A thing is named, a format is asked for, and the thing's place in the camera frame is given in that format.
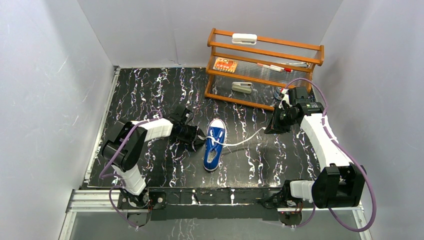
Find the blue canvas sneaker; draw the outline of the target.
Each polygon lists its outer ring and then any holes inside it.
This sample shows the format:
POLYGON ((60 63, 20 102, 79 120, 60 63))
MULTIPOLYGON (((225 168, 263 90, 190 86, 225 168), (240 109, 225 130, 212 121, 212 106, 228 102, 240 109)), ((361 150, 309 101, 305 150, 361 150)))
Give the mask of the blue canvas sneaker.
POLYGON ((226 138, 225 123, 219 118, 212 120, 206 132, 206 147, 203 157, 203 167, 207 171, 213 172, 217 169, 226 138))

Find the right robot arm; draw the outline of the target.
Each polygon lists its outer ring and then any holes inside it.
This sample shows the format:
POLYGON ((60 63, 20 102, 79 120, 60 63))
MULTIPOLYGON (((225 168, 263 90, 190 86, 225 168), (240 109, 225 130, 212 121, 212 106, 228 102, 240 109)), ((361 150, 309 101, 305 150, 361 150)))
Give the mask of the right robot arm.
POLYGON ((295 207, 300 201, 313 203, 317 208, 343 208, 359 205, 365 178, 363 169, 356 166, 335 144, 331 137, 324 106, 308 98, 306 87, 283 92, 281 104, 276 104, 265 134, 285 134, 298 125, 307 135, 320 166, 316 180, 286 180, 282 187, 282 202, 295 207))

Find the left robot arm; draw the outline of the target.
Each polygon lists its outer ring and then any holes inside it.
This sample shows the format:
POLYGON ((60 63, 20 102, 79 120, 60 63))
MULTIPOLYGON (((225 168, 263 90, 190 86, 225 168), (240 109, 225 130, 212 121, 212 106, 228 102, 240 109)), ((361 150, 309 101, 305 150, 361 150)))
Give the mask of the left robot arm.
POLYGON ((149 203, 149 190, 138 167, 146 142, 172 138, 193 149, 205 143, 206 135, 195 125, 188 124, 191 111, 178 106, 166 116, 158 110, 156 117, 143 121, 118 120, 111 135, 101 147, 100 154, 107 161, 106 169, 114 169, 113 176, 121 181, 121 194, 137 208, 149 203))

